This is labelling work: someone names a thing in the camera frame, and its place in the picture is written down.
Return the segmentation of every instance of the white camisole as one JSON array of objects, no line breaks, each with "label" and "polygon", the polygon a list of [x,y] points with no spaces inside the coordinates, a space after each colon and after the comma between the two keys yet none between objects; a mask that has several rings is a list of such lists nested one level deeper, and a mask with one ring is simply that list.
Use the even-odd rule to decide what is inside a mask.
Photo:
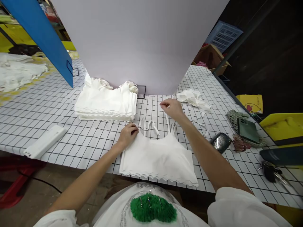
[{"label": "white camisole", "polygon": [[[142,120],[144,120],[144,135],[140,132]],[[151,122],[145,129],[145,119],[140,120],[138,135],[122,153],[119,173],[198,186],[192,153],[185,149],[174,136],[176,125],[173,123],[170,129],[167,115],[166,122],[168,134],[163,139],[151,140],[145,137]]]}]

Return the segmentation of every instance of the grid tablecloth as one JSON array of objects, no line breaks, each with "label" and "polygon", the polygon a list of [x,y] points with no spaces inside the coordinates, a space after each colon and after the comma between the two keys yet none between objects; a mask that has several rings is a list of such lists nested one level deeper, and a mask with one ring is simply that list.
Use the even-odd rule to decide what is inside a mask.
[{"label": "grid tablecloth", "polygon": [[[79,69],[80,75],[74,77],[74,88],[71,88],[59,72],[54,72],[42,78],[35,85],[15,95],[10,101],[2,103],[0,107],[0,150],[23,155],[23,151],[33,144],[46,130],[58,124],[68,132],[42,157],[42,161],[65,165],[74,168],[87,169],[104,155],[118,140],[125,122],[119,121],[80,121],[74,114],[74,104],[84,85],[85,68],[80,59],[73,60],[73,67]],[[222,87],[218,80],[204,67],[190,66],[176,93],[186,89],[198,90],[202,99],[212,104],[212,113],[208,113],[200,120],[209,128],[210,140],[219,132],[224,132],[231,138],[234,135],[232,125],[228,121],[226,112],[236,110],[244,113],[239,105]],[[165,115],[159,103],[166,98],[175,96],[146,95],[145,99],[138,99],[134,123],[138,124],[141,117],[147,121],[154,120],[159,130],[149,130],[146,134],[151,139],[161,139],[167,133]],[[186,116],[194,123],[201,113],[196,107],[182,103]],[[206,131],[194,123],[200,133]],[[264,136],[267,145],[275,148],[275,144],[256,123],[258,132]],[[175,133],[178,141],[192,150],[182,128],[177,126]],[[285,177],[296,190],[287,192],[280,184],[267,181],[262,171],[257,171],[262,158],[259,151],[251,148],[245,152],[236,153],[231,144],[223,153],[224,158],[241,176],[253,193],[263,202],[285,206],[303,208],[303,172],[298,168],[281,167]],[[195,174],[198,187],[186,186],[181,183],[144,178],[152,182],[159,182],[179,187],[187,187],[207,192],[215,192],[205,172],[193,154]],[[107,172],[119,174],[120,156],[110,166]]]}]

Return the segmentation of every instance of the dark wall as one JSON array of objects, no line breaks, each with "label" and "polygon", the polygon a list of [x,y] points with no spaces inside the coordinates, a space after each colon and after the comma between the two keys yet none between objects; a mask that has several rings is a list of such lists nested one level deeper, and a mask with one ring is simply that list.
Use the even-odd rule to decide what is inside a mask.
[{"label": "dark wall", "polygon": [[[219,20],[245,32],[270,2],[230,0]],[[228,87],[235,95],[262,94],[265,116],[303,112],[302,54],[300,1],[281,0],[229,59],[232,67],[224,73],[231,80]]]}]

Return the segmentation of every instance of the blue plastic basket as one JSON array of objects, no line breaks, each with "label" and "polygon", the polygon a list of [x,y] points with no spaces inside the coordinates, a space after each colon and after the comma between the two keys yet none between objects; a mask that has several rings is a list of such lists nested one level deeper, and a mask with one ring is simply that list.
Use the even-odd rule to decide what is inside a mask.
[{"label": "blue plastic basket", "polygon": [[237,27],[219,20],[205,42],[213,44],[223,53],[242,33]]}]

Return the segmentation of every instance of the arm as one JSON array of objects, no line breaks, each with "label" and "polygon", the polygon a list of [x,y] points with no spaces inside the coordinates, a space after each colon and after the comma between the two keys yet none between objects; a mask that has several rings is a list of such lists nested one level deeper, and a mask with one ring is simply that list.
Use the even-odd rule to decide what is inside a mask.
[{"label": "arm", "polygon": [[57,210],[75,210],[76,213],[83,207],[101,178],[115,161],[116,157],[134,140],[138,134],[135,124],[129,123],[122,129],[120,137],[115,145],[99,159],[95,164],[81,174],[54,202],[45,213]]},{"label": "arm", "polygon": [[226,159],[198,132],[196,127],[183,113],[176,99],[166,99],[161,108],[182,127],[189,143],[215,191],[222,187],[242,189],[252,194],[241,177]]}]

